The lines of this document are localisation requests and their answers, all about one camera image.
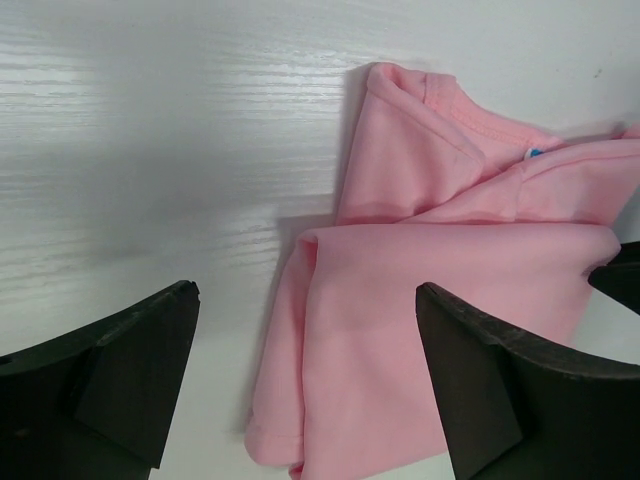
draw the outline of pink shirt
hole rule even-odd
[[[481,109],[451,76],[390,64],[367,86],[336,226],[304,233],[283,272],[246,435],[256,462],[303,480],[444,452],[416,287],[566,342],[640,184],[631,131],[567,145]]]

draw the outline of black object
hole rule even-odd
[[[0,479],[144,480],[196,328],[195,283],[0,357]]]
[[[640,242],[622,245],[616,258],[589,275],[589,283],[640,314]]]
[[[640,478],[639,366],[555,344],[434,284],[416,302],[456,479]]]

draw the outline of pink fabric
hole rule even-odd
[[[640,140],[569,146],[491,114],[447,75],[375,66],[337,226],[282,275],[246,435],[293,478],[351,480],[446,450],[414,311],[431,281],[566,342],[586,274],[640,183]],[[544,150],[524,159],[529,148]]]

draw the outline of pink garment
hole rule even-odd
[[[375,66],[337,226],[304,233],[283,272],[251,457],[352,480],[444,452],[416,287],[566,342],[640,184],[631,137],[569,146],[482,110],[451,76]]]

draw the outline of white table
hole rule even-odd
[[[195,280],[152,478],[286,478],[241,432],[279,259],[331,220],[359,67],[453,72],[485,107],[602,133],[640,114],[639,15],[637,0],[4,0],[0,355]],[[577,342],[640,363],[640,322],[602,295]],[[440,457],[377,478],[453,476]]]

